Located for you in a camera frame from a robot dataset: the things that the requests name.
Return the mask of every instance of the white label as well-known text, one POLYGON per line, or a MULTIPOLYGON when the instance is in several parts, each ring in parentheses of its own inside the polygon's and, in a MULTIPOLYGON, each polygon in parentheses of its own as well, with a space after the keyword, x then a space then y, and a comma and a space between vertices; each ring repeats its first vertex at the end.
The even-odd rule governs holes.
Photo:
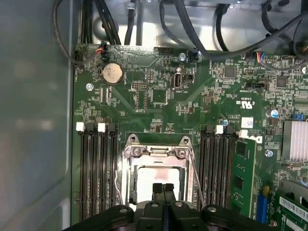
POLYGON ((286 199, 280 197, 279 198, 279 204, 281 204, 283 207, 289 209, 294 214, 298 215, 300 218, 304 219, 305 221, 308 221, 308 213, 305 212, 300 207, 294 205, 293 203, 287 201, 286 199))
POLYGON ((242 117, 242 128, 253 128, 254 127, 254 118, 253 117, 242 117))
POLYGON ((287 222, 286 225, 289 226, 291 229, 293 229, 294 231, 304 231, 303 229, 301 229, 300 227, 298 227, 297 225, 295 225, 292 221, 290 221, 287 218, 287 222))

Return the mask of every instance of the heatsink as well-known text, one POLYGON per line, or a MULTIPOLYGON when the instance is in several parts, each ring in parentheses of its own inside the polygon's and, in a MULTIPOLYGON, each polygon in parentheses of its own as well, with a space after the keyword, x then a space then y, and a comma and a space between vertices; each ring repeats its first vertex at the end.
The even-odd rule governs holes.
POLYGON ((285 121, 282 158, 293 162, 308 161, 308 122, 285 121))

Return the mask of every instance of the mounting screw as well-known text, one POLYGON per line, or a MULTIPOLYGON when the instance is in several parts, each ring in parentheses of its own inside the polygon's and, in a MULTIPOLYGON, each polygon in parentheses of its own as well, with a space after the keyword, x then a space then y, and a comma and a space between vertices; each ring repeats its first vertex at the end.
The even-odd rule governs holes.
POLYGON ((207 208, 208 211, 210 211, 211 213, 216 213, 217 209, 215 209, 214 207, 209 207, 207 208))
POLYGON ((141 152, 140 152, 140 148, 135 148, 133 151, 133 156, 140 156, 141 152))
POLYGON ((186 152, 183 149, 178 150, 178 155, 179 158, 185 158, 186 157, 186 152))
POLYGON ((182 203, 182 202, 176 202, 176 203, 174 203, 174 205, 175 205, 176 207, 182 207, 182 206, 183 206, 183 203, 182 203))
POLYGON ((87 89, 88 91, 92 91, 92 90, 94 89, 94 85, 93 85, 92 83, 87 83, 87 84, 86 84, 86 89, 87 89))
POLYGON ((274 155, 274 152, 272 150, 267 149, 265 152, 266 157, 272 157, 274 155))
POLYGON ((186 54, 185 54, 185 53, 179 54, 179 59, 180 59, 181 61, 185 61, 185 60, 186 60, 186 54))

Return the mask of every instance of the integrated circuit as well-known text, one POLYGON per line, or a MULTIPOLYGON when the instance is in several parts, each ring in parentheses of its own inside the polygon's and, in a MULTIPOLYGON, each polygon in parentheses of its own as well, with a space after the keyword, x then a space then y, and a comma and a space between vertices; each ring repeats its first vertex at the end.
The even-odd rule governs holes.
POLYGON ((224 77, 225 78, 235 78, 236 76, 236 67, 235 66, 225 66, 224 77))
POLYGON ((288 82, 288 77, 286 77, 286 76, 277 77, 276 87, 278 87, 278 88, 286 88, 287 87, 287 82, 288 82))
POLYGON ((236 176, 236 177, 235 177, 235 181, 234 181, 234 185, 235 185, 238 189, 242 190, 242 189, 243 189, 243 182, 244 182, 244 180, 243 180, 242 178, 236 176))
POLYGON ((242 142, 237 142, 236 143, 236 153, 238 155, 245 155, 246 153, 246 144, 242 142))

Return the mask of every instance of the wire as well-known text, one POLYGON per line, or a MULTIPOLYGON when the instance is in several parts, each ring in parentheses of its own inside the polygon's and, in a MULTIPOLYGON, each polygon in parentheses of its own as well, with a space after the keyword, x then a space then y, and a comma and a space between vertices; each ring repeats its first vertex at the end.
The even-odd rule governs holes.
POLYGON ((133 28, 135 24, 135 10, 128 10, 128 21, 127 21, 127 31, 124 39, 124 45, 129 45, 131 41, 131 35, 133 33, 133 28))
POLYGON ((296 26, 296 28, 295 28, 294 36, 293 36, 293 41, 294 41, 294 43, 293 43, 293 50, 294 50, 295 55, 296 55, 298 58, 303 59, 303 60, 305 60, 305 61, 307 62, 307 61, 308 61, 308 57, 305 56, 305 55, 302 55, 301 53, 299 53, 299 52, 297 51, 297 48, 296 48, 297 36, 298 36, 298 32, 299 32, 299 29, 300 29, 300 26, 302 25, 302 23, 303 23, 303 20, 301 20, 301 21, 297 24, 297 26, 296 26))
MULTIPOLYGON (((273 34, 278 29, 270 22, 270 19, 269 19, 268 11, 269 11, 269 7, 270 7, 271 2, 272 2, 272 0, 268 0, 263 5, 261 19, 262 19, 262 23, 263 23, 263 26, 265 27, 265 29, 268 32, 270 32, 271 34, 273 34)), ((282 40, 284 40, 285 43, 287 43, 289 45, 290 52, 293 53, 293 40, 289 36, 287 36, 285 33, 279 35, 278 37, 281 38, 282 40)))
POLYGON ((179 40, 167 27, 166 23, 165 23, 165 8, 164 8, 164 4, 163 4, 163 0, 161 0, 159 2, 159 16, 160 16, 160 23, 161 26, 165 32, 165 34, 171 39, 173 40, 175 43, 179 44, 181 47, 186 48, 192 52, 196 52, 197 50, 188 46, 187 44, 185 44, 184 42, 182 42, 181 40, 179 40))
POLYGON ((183 0, 175 0, 175 6, 176 6, 177 12, 179 14, 179 17, 181 19, 181 22, 183 24, 183 27, 184 27, 184 30, 185 30, 187 36, 190 38, 190 40, 193 42, 193 44, 196 46, 196 48, 201 52, 201 54, 204 57, 211 59, 213 61, 230 59, 230 58, 233 58, 237 55, 244 54, 244 53, 259 49, 260 47, 272 42, 273 40, 275 40, 279 35, 284 33, 286 30, 290 29, 294 24, 298 23, 299 21, 301 21, 302 19, 304 19, 308 16, 308 12, 300 14, 299 16, 297 16, 296 18, 294 18, 290 22, 288 22, 286 25, 284 25, 282 28, 280 28, 279 30, 277 30, 276 32, 274 32, 273 34, 268 36, 267 38, 255 43, 253 45, 250 45, 246 48, 240 49, 238 51, 226 52, 226 53, 223 53, 223 54, 220 54, 220 55, 213 55, 213 54, 209 53, 204 48, 204 46, 202 45, 202 42, 198 38, 198 35, 197 35, 195 29, 193 28, 192 22, 190 21, 189 16, 187 14, 183 0))
POLYGON ((99 0, 94 0, 94 2, 95 2, 95 5, 96 5, 98 14, 100 15, 100 18, 101 18, 103 27, 104 27, 104 29, 105 29, 107 38, 108 38, 108 40, 109 40, 109 43, 110 43, 111 45, 115 45, 116 43, 115 43, 114 38, 112 37, 109 24, 108 24, 108 22, 107 22, 107 20, 106 20, 106 18, 105 18, 105 16, 104 16, 104 14, 103 14, 102 5, 101 5, 101 3, 99 2, 99 0))
POLYGON ((81 16, 81 33, 80 33, 80 38, 81 38, 81 43, 86 42, 86 19, 87 19, 87 0, 82 1, 82 16, 81 16))
POLYGON ((72 62, 73 64, 76 64, 76 65, 85 65, 88 62, 90 62, 92 59, 94 59, 96 53, 95 52, 91 53, 88 56, 88 58, 86 58, 84 61, 78 61, 78 60, 74 59, 73 57, 71 57, 69 55, 69 53, 66 50, 65 45, 63 44, 63 41, 61 39, 60 30, 59 30, 59 27, 58 27, 58 8, 59 8, 59 5, 61 4, 62 1, 63 0, 57 0, 55 5, 53 6, 53 10, 52 10, 52 23, 53 23, 54 33, 56 35, 57 42, 59 44, 59 47, 60 47, 62 53, 65 55, 66 58, 69 59, 70 62, 72 62))
POLYGON ((298 32, 299 32, 299 29, 300 29, 300 26, 302 24, 302 20, 299 21, 299 23, 297 24, 296 26, 296 29, 295 29, 295 32, 294 32, 294 36, 293 36, 293 51, 295 53, 295 55, 302 59, 303 61, 296 64, 296 65, 293 65, 291 67, 287 67, 287 68, 276 68, 276 67, 273 67, 271 65, 268 65, 268 64, 265 64, 265 63, 262 63, 260 62, 259 64, 270 69, 270 70, 273 70, 273 71, 290 71, 290 70, 293 70, 293 69, 296 69, 296 68, 299 68, 299 67, 302 67, 302 66, 306 66, 307 65, 307 61, 308 61, 308 57, 307 56, 304 56, 302 54, 300 54, 297 49, 296 49, 296 41, 297 41, 297 35, 298 35, 298 32))
POLYGON ((221 21, 222 21, 222 17, 223 15, 225 15, 227 13, 227 10, 229 8, 230 4, 218 4, 216 10, 215 10, 215 15, 216 15, 216 37, 217 37, 217 41, 221 47, 221 49, 223 51, 229 51, 229 49, 227 48, 222 34, 221 34, 221 21))
POLYGON ((93 39, 92 39, 92 21, 93 21, 93 5, 92 5, 92 0, 87 0, 87 22, 86 22, 86 38, 87 38, 87 43, 93 43, 93 39))
POLYGON ((103 10, 103 13, 105 14, 105 18, 106 18, 106 20, 107 20, 107 22, 110 26, 110 30, 111 30, 113 38, 116 42, 116 45, 121 45, 121 41, 120 41, 119 35, 117 33, 117 30, 116 30, 115 22, 114 22, 114 19, 111 16, 109 8, 108 8, 105 0, 100 0, 100 1, 101 1, 101 9, 103 10))

